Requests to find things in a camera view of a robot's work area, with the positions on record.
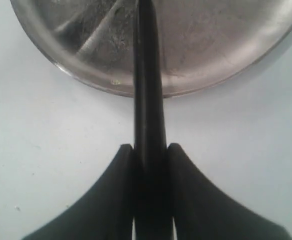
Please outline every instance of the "white surface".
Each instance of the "white surface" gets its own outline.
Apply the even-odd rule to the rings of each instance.
[[[292,33],[250,70],[167,99],[165,110],[169,142],[292,234]],[[132,99],[62,73],[0,0],[0,240],[18,240],[60,214],[132,141]]]

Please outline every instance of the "stainless steel bowl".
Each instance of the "stainless steel bowl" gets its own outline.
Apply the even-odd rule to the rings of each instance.
[[[34,44],[60,69],[132,96],[135,0],[11,0]],[[292,28],[292,0],[155,0],[166,97],[215,85]]]

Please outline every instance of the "metal bowl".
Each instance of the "metal bowl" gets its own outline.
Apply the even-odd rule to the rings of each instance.
[[[133,95],[135,0],[11,0],[47,58],[78,80]],[[292,28],[292,0],[155,0],[166,97],[215,85]]]

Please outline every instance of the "white table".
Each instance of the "white table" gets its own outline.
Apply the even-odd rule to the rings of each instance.
[[[292,234],[292,33],[234,79],[167,99],[165,113],[169,142]],[[132,99],[54,67],[0,0],[0,240],[18,240],[60,214],[132,141]]]

